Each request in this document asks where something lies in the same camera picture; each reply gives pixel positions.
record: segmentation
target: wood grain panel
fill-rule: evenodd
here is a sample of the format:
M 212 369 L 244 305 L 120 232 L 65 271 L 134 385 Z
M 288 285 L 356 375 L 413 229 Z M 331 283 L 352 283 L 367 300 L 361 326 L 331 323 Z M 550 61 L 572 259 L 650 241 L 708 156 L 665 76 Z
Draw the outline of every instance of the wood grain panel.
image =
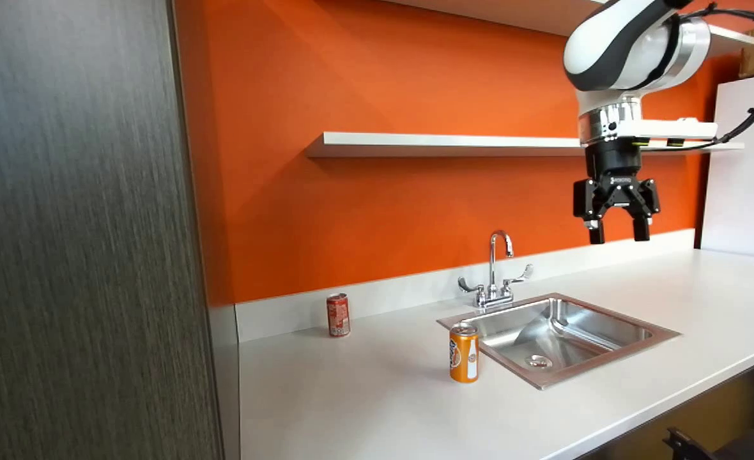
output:
M 221 458 L 164 0 L 0 0 L 0 458 Z

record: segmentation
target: sink drain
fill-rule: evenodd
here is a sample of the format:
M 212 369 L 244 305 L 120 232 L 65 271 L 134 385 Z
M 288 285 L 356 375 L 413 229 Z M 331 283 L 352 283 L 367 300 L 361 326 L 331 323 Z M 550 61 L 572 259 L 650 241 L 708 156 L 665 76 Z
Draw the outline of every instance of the sink drain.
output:
M 529 356 L 529 369 L 536 369 L 536 371 L 550 371 L 551 369 L 551 361 L 543 358 L 543 356 Z

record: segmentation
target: robotic arm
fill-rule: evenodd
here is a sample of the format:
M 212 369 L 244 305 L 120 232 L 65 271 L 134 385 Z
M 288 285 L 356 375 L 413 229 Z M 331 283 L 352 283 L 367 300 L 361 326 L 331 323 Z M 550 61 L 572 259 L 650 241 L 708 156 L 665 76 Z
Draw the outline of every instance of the robotic arm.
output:
M 681 85 L 704 61 L 711 27 L 702 15 L 734 13 L 711 6 L 680 18 L 678 9 L 688 2 L 610 0 L 568 39 L 565 73 L 578 90 L 587 170 L 587 178 L 574 182 L 572 215 L 584 223 L 589 243 L 606 241 L 602 215 L 610 208 L 632 215 L 633 241 L 650 241 L 651 218 L 660 213 L 656 183 L 637 178 L 639 153 L 650 140 L 697 140 L 697 147 L 727 140 L 716 136 L 713 123 L 641 119 L 644 95 Z

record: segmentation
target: faucet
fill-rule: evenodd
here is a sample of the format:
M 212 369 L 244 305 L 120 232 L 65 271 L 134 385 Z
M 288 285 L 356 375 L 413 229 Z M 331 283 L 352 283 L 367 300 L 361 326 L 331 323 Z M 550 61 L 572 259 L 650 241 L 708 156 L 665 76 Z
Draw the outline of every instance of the faucet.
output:
M 457 285 L 462 291 L 476 294 L 476 307 L 478 308 L 488 308 L 488 307 L 501 307 L 501 305 L 510 305 L 514 294 L 510 294 L 510 283 L 522 283 L 531 275 L 531 265 L 523 269 L 523 274 L 519 279 L 504 279 L 497 285 L 497 274 L 496 274 L 496 252 L 497 252 L 497 241 L 504 243 L 504 255 L 510 259 L 514 255 L 514 245 L 510 238 L 504 229 L 494 229 L 488 236 L 488 283 L 478 283 L 469 285 L 465 279 L 457 279 Z

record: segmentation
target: stainless steel sink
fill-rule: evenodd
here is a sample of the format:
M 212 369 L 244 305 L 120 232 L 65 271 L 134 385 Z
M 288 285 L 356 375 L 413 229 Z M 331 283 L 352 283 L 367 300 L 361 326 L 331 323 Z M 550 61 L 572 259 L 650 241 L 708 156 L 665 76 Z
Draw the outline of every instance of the stainless steel sink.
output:
M 565 294 L 531 297 L 497 311 L 446 316 L 440 325 L 476 326 L 478 348 L 536 389 L 678 334 Z

